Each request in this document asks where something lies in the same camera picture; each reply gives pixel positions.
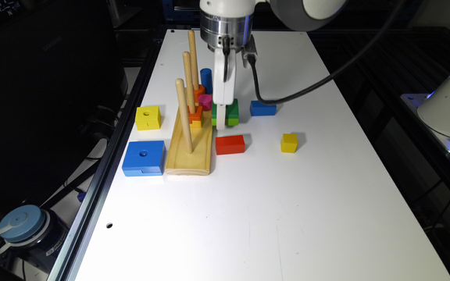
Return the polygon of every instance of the blue rectangular block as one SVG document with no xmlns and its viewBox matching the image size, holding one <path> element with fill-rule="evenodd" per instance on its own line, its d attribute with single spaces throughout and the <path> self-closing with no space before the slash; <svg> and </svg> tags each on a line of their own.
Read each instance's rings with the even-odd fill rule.
<svg viewBox="0 0 450 281">
<path fill-rule="evenodd" d="M 251 101 L 249 111 L 251 116 L 274 116 L 277 105 L 264 105 L 259 101 Z"/>
<path fill-rule="evenodd" d="M 163 140 L 131 141 L 124 156 L 125 176 L 161 176 L 164 170 Z"/>
</svg>

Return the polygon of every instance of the yellow block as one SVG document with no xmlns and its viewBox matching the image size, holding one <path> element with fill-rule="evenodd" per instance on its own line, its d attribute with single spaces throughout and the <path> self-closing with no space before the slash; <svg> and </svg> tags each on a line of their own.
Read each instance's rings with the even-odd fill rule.
<svg viewBox="0 0 450 281">
<path fill-rule="evenodd" d="M 282 135 L 280 142 L 280 150 L 287 153 L 295 153 L 298 146 L 298 137 L 293 133 L 285 133 Z"/>
<path fill-rule="evenodd" d="M 159 106 L 145 106 L 137 108 L 134 117 L 138 130 L 158 130 L 161 129 L 161 112 Z"/>
<path fill-rule="evenodd" d="M 192 121 L 190 123 L 191 128 L 202 128 L 202 122 L 201 121 Z"/>
</svg>

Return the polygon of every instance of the blue cylinder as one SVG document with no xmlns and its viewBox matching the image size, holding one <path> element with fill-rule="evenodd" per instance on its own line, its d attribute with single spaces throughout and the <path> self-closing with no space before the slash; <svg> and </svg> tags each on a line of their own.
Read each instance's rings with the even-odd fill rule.
<svg viewBox="0 0 450 281">
<path fill-rule="evenodd" d="M 213 93 L 213 75 L 210 69 L 201 69 L 201 82 L 206 94 Z"/>
</svg>

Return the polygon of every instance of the colored block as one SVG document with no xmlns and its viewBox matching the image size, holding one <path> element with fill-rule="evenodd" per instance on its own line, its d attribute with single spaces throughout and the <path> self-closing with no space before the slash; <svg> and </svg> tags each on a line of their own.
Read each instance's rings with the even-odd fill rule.
<svg viewBox="0 0 450 281">
<path fill-rule="evenodd" d="M 212 104 L 211 118 L 212 125 L 216 126 L 216 104 L 214 102 Z M 227 108 L 225 109 L 225 125 L 239 125 L 239 101 L 236 98 L 234 99 L 234 102 L 231 105 L 227 105 Z"/>
<path fill-rule="evenodd" d="M 282 135 L 280 142 L 280 150 L 287 153 L 295 153 L 298 146 L 298 137 L 293 133 L 285 133 Z"/>
<path fill-rule="evenodd" d="M 202 106 L 203 111 L 211 110 L 212 103 L 213 103 L 213 97 L 211 94 L 203 94 L 199 97 L 199 106 Z"/>
<path fill-rule="evenodd" d="M 206 94 L 213 93 L 213 75 L 210 69 L 201 69 L 201 83 Z"/>
<path fill-rule="evenodd" d="M 161 112 L 159 106 L 145 106 L 137 108 L 134 117 L 138 130 L 157 130 L 161 128 Z"/>
<path fill-rule="evenodd" d="M 239 119 L 225 119 L 226 126 L 237 126 L 239 125 Z"/>
<path fill-rule="evenodd" d="M 276 110 L 276 105 L 264 105 L 259 101 L 251 101 L 249 106 L 251 116 L 274 116 Z"/>
<path fill-rule="evenodd" d="M 216 137 L 215 143 L 217 155 L 244 153 L 245 151 L 244 137 L 242 135 Z"/>
<path fill-rule="evenodd" d="M 163 140 L 131 141 L 124 156 L 125 176 L 161 176 L 164 171 Z"/>
<path fill-rule="evenodd" d="M 199 97 L 205 93 L 205 88 L 202 85 L 199 85 L 199 89 L 194 90 L 194 101 L 198 103 Z"/>
<path fill-rule="evenodd" d="M 211 119 L 211 125 L 216 126 L 216 119 Z M 237 126 L 239 119 L 225 119 L 225 126 Z"/>
<path fill-rule="evenodd" d="M 189 124 L 190 128 L 202 128 L 202 122 L 201 121 L 192 121 L 192 123 Z"/>
<path fill-rule="evenodd" d="M 191 128 L 200 128 L 202 126 L 202 106 L 198 106 L 195 108 L 195 113 L 191 114 L 190 110 L 188 112 L 188 121 L 191 125 Z"/>
</svg>

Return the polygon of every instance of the red block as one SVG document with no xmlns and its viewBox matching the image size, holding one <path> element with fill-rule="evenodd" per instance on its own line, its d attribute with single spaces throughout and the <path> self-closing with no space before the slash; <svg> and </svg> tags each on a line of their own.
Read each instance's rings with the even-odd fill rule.
<svg viewBox="0 0 450 281">
<path fill-rule="evenodd" d="M 244 153 L 245 144 L 242 135 L 230 137 L 216 137 L 216 155 Z"/>
</svg>

